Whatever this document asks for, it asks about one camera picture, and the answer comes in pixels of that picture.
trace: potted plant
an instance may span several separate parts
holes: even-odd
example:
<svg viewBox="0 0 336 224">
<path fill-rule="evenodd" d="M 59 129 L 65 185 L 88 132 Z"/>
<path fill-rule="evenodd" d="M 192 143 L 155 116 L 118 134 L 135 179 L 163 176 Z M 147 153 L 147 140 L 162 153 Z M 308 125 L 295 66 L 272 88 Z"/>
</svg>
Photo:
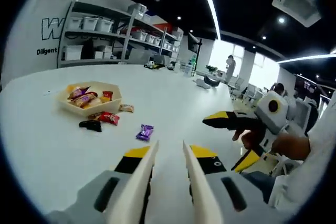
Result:
<svg viewBox="0 0 336 224">
<path fill-rule="evenodd" d="M 217 71 L 216 67 L 213 67 L 213 66 L 210 66 L 210 65 L 206 65 L 205 67 L 209 71 L 209 73 L 211 73 L 211 74 L 213 74 L 214 72 Z"/>
</svg>

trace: air conditioner vent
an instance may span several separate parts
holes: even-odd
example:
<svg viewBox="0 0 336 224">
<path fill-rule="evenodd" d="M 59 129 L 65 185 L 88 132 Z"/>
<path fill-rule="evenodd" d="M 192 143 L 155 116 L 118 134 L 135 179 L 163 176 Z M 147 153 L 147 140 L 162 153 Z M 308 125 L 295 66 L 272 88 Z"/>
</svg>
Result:
<svg viewBox="0 0 336 224">
<path fill-rule="evenodd" d="M 273 0 L 272 5 L 295 18 L 305 27 L 321 19 L 313 0 Z"/>
</svg>

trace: wrapped candy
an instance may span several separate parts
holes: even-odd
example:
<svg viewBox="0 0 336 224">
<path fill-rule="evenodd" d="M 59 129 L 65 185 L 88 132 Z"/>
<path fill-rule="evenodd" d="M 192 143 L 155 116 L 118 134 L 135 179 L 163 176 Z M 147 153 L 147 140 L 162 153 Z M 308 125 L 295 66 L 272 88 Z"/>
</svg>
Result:
<svg viewBox="0 0 336 224">
<path fill-rule="evenodd" d="M 77 97 L 80 97 L 81 95 L 84 95 L 86 91 L 88 91 L 90 87 L 79 87 L 79 88 L 75 88 L 75 90 L 73 90 L 73 92 L 70 93 L 68 99 L 76 99 Z"/>
<path fill-rule="evenodd" d="M 103 97 L 109 98 L 110 101 L 112 101 L 112 95 L 113 95 L 112 91 L 103 91 Z"/>
<path fill-rule="evenodd" d="M 83 121 L 80 122 L 78 126 L 87 128 L 88 130 L 101 132 L 101 124 L 96 120 Z"/>
<path fill-rule="evenodd" d="M 98 113 L 89 115 L 89 116 L 88 116 L 88 119 L 90 119 L 90 120 L 98 120 L 98 118 L 100 117 L 100 115 L 101 115 L 102 113 L 103 113 L 103 112 L 98 112 Z"/>
<path fill-rule="evenodd" d="M 106 103 L 106 102 L 110 102 L 111 101 L 110 98 L 108 98 L 108 97 L 100 97 L 99 99 L 100 99 L 100 101 L 102 103 Z"/>
<path fill-rule="evenodd" d="M 92 101 L 94 98 L 96 98 L 94 94 L 84 94 L 81 97 L 72 100 L 70 103 L 77 107 L 83 108 L 85 105 L 89 104 L 89 102 Z"/>
<path fill-rule="evenodd" d="M 119 106 L 119 111 L 127 111 L 127 112 L 134 112 L 134 106 L 133 105 L 127 105 L 127 104 L 121 104 Z"/>
<path fill-rule="evenodd" d="M 102 112 L 100 116 L 98 117 L 99 121 L 111 123 L 114 125 L 118 125 L 119 118 L 117 115 L 110 113 L 110 112 Z"/>
<path fill-rule="evenodd" d="M 97 105 L 100 105 L 100 104 L 102 104 L 101 100 L 96 97 L 92 101 L 90 101 L 87 105 L 83 106 L 83 109 L 87 109 L 87 108 L 97 106 Z"/>
<path fill-rule="evenodd" d="M 136 139 L 149 141 L 151 134 L 153 133 L 154 126 L 141 124 L 141 132 L 136 135 Z"/>
</svg>

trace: metal shelving unit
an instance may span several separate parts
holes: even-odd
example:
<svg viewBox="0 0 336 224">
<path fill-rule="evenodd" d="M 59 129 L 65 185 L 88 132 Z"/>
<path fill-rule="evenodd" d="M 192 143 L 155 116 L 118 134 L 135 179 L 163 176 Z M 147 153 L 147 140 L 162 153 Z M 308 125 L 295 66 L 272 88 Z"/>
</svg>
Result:
<svg viewBox="0 0 336 224">
<path fill-rule="evenodd" d="M 94 31 L 94 30 L 73 30 L 73 29 L 67 29 L 70 21 L 70 17 L 84 17 L 84 16 L 100 16 L 104 18 L 110 18 L 114 20 L 114 24 L 112 27 L 111 33 L 104 33 L 100 31 Z M 90 63 L 115 63 L 115 62 L 126 62 L 126 52 L 128 49 L 129 42 L 134 42 L 136 44 L 139 44 L 145 48 L 157 50 L 159 54 L 162 52 L 165 52 L 166 54 L 172 53 L 172 50 L 168 50 L 166 48 L 163 48 L 163 41 L 166 39 L 170 43 L 174 43 L 175 41 L 178 41 L 175 36 L 167 33 L 166 28 L 164 30 L 160 30 L 159 28 L 153 26 L 152 24 L 148 24 L 140 19 L 137 19 L 135 17 L 136 13 L 133 13 L 132 15 L 129 13 L 126 13 L 122 10 L 114 9 L 114 8 L 106 8 L 103 6 L 99 6 L 96 4 L 90 4 L 85 3 L 82 1 L 73 1 L 71 2 L 69 9 L 67 11 L 67 15 L 65 18 L 64 26 L 62 28 L 61 32 L 61 38 L 59 40 L 59 46 L 58 46 L 58 56 L 57 56 L 57 66 L 66 66 L 66 65 L 80 65 L 82 64 L 90 64 Z M 126 34 L 117 34 L 117 30 L 125 27 L 127 28 Z M 149 31 L 151 34 L 154 34 L 155 36 L 158 36 L 161 38 L 161 44 L 160 46 L 156 46 L 154 44 L 141 41 L 135 38 L 131 37 L 131 30 L 132 27 L 140 27 L 144 30 Z M 92 36 L 92 37 L 99 37 L 99 38 L 107 38 L 111 40 L 112 47 L 114 47 L 114 42 L 117 40 L 119 42 L 123 42 L 123 49 L 121 54 L 121 59 L 89 59 L 89 60 L 69 60 L 65 61 L 62 60 L 62 54 L 63 54 L 63 47 L 66 45 L 65 38 L 69 35 L 85 35 L 85 36 Z"/>
</svg>

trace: white table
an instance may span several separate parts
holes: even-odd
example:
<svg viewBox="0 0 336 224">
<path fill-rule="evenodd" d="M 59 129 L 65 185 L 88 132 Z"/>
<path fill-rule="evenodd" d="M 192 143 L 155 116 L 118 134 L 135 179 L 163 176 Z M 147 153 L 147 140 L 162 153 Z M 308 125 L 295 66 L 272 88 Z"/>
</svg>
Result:
<svg viewBox="0 0 336 224">
<path fill-rule="evenodd" d="M 58 109 L 55 95 L 82 81 L 119 85 L 134 114 L 120 113 L 119 125 L 103 124 L 101 133 L 79 128 L 84 118 Z M 218 152 L 228 169 L 240 158 L 233 132 L 202 123 L 207 115 L 233 109 L 227 86 L 205 90 L 166 69 L 96 65 L 39 72 L 10 82 L 0 93 L 0 108 L 8 161 L 42 214 L 66 209 L 78 189 L 114 169 L 124 152 L 146 146 L 135 139 L 141 124 L 153 125 L 151 141 L 160 141 L 146 223 L 194 223 L 183 140 Z"/>
</svg>

